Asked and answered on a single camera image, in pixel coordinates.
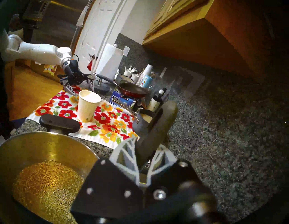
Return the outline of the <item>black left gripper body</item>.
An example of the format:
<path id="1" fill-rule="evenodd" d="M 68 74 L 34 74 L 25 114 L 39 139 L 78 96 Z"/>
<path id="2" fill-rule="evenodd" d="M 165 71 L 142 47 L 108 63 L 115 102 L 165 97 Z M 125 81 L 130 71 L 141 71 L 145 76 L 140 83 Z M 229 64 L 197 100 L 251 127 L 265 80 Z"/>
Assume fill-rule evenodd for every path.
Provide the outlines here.
<path id="1" fill-rule="evenodd" d="M 78 67 L 70 68 L 69 65 L 65 67 L 64 75 L 58 74 L 57 77 L 60 79 L 59 82 L 62 85 L 79 85 L 84 81 L 87 83 L 91 81 L 88 74 L 82 73 Z"/>

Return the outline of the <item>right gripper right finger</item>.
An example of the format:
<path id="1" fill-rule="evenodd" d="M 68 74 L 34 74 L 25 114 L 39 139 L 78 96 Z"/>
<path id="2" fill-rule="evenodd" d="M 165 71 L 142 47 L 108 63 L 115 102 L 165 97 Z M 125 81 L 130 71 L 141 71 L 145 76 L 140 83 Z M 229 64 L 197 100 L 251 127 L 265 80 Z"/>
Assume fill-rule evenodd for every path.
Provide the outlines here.
<path id="1" fill-rule="evenodd" d="M 147 184 L 152 184 L 153 178 L 158 174 L 167 170 L 177 162 L 176 157 L 167 147 L 159 145 L 153 158 L 151 159 L 150 167 L 147 173 Z"/>

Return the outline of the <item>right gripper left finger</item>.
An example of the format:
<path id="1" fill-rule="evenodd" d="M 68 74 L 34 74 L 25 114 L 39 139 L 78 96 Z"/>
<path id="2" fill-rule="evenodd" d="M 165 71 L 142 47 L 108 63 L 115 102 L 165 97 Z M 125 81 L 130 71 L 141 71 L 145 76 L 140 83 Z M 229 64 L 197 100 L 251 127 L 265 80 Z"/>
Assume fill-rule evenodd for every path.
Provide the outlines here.
<path id="1" fill-rule="evenodd" d="M 136 137 L 127 138 L 113 150 L 109 157 L 112 162 L 136 186 L 140 186 L 140 173 L 135 155 Z"/>

